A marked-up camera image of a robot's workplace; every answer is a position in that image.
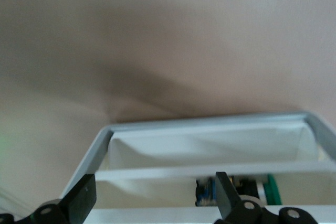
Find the silver screw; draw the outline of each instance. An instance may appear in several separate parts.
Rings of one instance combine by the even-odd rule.
[[[252,210],[252,209],[254,209],[254,204],[252,202],[247,201],[247,202],[244,203],[244,207],[249,209],[249,210]]]
[[[289,209],[289,210],[287,211],[287,214],[288,214],[290,217],[295,218],[295,219],[300,218],[299,213],[296,212],[296,211],[293,210],[293,209]]]
[[[43,209],[40,213],[41,213],[42,215],[45,215],[45,214],[47,214],[47,213],[49,213],[49,212],[51,212],[51,208],[50,208],[50,207],[47,207],[47,208]]]

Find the beige surface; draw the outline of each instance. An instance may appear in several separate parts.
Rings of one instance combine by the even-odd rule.
[[[336,0],[0,0],[0,183],[56,198],[109,123],[312,110],[336,125]]]

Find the screw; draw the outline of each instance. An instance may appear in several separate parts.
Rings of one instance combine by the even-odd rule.
[[[49,213],[49,212],[51,212],[51,208],[50,208],[50,207],[47,207],[47,208],[43,209],[40,213],[41,213],[42,215],[45,215],[45,214],[47,214],[47,213]]]
[[[288,214],[290,217],[295,218],[295,219],[300,218],[299,213],[296,212],[296,211],[293,210],[293,209],[289,209],[289,210],[287,211],[287,214]]]
[[[244,203],[244,207],[249,209],[249,210],[252,210],[252,209],[254,209],[254,204],[252,202],[247,201],[247,202]]]

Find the beige wall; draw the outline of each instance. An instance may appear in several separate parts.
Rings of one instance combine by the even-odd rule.
[[[58,197],[109,123],[336,125],[335,31],[336,0],[0,0],[1,191],[26,212]]]

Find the green object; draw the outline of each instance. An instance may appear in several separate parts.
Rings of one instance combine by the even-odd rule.
[[[282,205],[277,183],[275,182],[274,176],[271,174],[267,175],[268,183],[264,184],[264,190],[266,195],[266,200],[268,205]]]

